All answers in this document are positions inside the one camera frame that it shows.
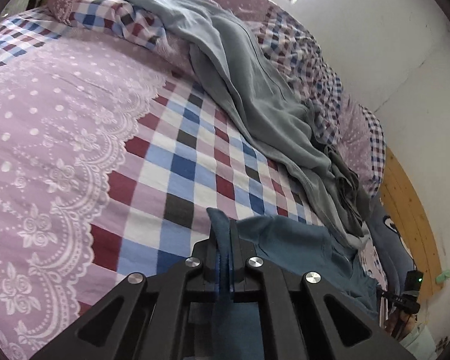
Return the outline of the person right forearm sleeve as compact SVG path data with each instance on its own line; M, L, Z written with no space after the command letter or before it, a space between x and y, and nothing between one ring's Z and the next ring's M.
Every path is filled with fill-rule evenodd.
M428 327L421 323L407 334L400 344L417 360L436 360L436 344Z

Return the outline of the person right hand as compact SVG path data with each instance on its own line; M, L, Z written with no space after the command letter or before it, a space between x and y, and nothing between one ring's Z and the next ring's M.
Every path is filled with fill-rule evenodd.
M396 310L385 322L385 331L397 341L401 341L413 330L415 325L415 316Z

